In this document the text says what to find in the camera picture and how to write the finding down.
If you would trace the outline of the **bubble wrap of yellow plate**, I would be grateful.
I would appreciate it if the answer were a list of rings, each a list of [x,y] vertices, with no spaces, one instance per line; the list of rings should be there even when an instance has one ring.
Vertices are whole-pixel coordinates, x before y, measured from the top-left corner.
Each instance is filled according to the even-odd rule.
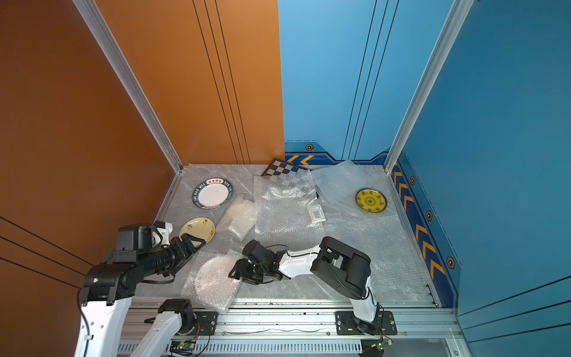
[[[432,305],[428,272],[390,203],[381,213],[363,211],[352,197],[321,202],[327,236],[371,258],[371,286],[381,303]]]

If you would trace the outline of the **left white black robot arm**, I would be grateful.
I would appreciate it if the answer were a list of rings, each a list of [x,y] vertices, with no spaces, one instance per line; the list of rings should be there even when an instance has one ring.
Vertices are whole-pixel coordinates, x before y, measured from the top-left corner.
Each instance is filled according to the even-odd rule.
[[[171,237],[171,232],[171,224],[161,221],[118,230],[115,249],[88,271],[77,293],[76,356],[116,356],[137,286],[156,284],[156,275],[163,276],[162,284],[172,283],[176,273],[208,243],[191,234]],[[189,300],[167,299],[132,354],[200,356],[196,339],[200,334],[211,337],[214,331],[214,323],[201,321]]]

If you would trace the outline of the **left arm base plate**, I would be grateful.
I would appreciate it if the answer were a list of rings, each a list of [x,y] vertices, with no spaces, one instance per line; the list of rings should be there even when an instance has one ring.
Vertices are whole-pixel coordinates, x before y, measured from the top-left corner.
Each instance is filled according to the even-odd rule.
[[[196,336],[213,336],[217,329],[219,314],[214,311],[194,312],[194,320],[190,329],[186,333],[177,332],[176,338],[183,337],[190,339]]]

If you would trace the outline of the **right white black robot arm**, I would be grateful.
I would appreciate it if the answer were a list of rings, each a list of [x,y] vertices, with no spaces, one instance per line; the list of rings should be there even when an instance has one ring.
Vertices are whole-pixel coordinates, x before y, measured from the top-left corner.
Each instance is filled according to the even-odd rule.
[[[301,251],[272,251],[253,239],[242,250],[229,278],[254,286],[313,275],[349,299],[352,316],[360,333],[378,335],[380,304],[371,290],[371,259],[362,251],[333,238]]]

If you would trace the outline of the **bubble wrap of green plate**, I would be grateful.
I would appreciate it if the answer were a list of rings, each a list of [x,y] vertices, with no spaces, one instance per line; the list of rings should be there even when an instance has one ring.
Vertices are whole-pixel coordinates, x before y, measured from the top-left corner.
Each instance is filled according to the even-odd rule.
[[[357,193],[373,181],[373,177],[352,161],[312,171],[313,181],[322,199],[336,203],[344,197]]]

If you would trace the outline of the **yellow dinner plate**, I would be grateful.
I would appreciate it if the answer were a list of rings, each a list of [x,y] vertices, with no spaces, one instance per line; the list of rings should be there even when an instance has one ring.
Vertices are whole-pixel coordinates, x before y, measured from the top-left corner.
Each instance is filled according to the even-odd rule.
[[[388,206],[385,195],[381,191],[371,187],[359,190],[355,195],[355,201],[361,210],[371,214],[379,214]]]

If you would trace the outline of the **bubble pink plate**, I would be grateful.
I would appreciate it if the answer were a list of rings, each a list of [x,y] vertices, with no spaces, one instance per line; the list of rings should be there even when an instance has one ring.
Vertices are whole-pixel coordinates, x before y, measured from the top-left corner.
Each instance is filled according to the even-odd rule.
[[[243,256],[234,250],[227,253],[199,252],[190,261],[190,272],[181,297],[218,313],[226,313],[241,285],[229,274]]]

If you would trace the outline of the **bubble white blue plate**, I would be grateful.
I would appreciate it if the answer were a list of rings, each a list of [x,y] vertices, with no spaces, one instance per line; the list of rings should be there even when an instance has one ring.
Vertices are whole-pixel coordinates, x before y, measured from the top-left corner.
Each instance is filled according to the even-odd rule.
[[[224,178],[209,178],[195,187],[193,204],[202,210],[214,210],[226,205],[233,196],[233,185]]]

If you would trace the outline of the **bubble item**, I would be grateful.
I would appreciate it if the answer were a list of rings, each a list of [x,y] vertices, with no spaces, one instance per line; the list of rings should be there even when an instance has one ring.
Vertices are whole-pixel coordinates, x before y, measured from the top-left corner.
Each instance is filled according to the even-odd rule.
[[[312,174],[301,170],[284,176],[254,178],[255,238],[292,250],[317,245],[323,223],[311,212],[320,207]]]

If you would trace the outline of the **cream dinner plate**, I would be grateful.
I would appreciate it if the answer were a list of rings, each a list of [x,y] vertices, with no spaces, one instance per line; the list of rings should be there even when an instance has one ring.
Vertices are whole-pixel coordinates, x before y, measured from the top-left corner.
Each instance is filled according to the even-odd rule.
[[[183,225],[179,232],[179,236],[182,237],[184,234],[188,234],[209,243],[215,233],[216,226],[212,220],[206,217],[197,217]]]

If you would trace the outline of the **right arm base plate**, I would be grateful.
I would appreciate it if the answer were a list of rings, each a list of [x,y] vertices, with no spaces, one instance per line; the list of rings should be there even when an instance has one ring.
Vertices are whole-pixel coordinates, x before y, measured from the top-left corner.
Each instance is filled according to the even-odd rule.
[[[336,333],[339,336],[369,335],[396,336],[398,334],[395,318],[391,311],[377,312],[372,323],[359,321],[353,312],[337,311],[334,313]]]

